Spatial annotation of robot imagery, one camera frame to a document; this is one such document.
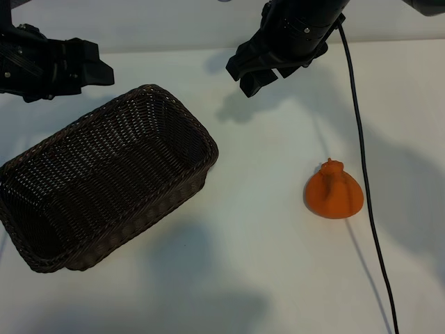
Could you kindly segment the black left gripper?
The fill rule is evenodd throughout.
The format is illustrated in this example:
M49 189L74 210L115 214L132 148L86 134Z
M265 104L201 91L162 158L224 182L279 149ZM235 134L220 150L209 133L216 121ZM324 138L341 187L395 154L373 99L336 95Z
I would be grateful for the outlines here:
M112 86L113 68L99 60L96 43L73 38L46 38L29 24L1 26L1 92L25 102L52 100L81 93L80 62L84 86Z

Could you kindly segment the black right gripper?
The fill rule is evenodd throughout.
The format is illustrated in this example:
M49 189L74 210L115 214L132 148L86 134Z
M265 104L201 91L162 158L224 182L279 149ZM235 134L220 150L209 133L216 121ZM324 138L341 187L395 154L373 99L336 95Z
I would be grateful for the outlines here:
M347 1L269 1L261 13L259 30L226 65L246 97L316 58L342 16Z

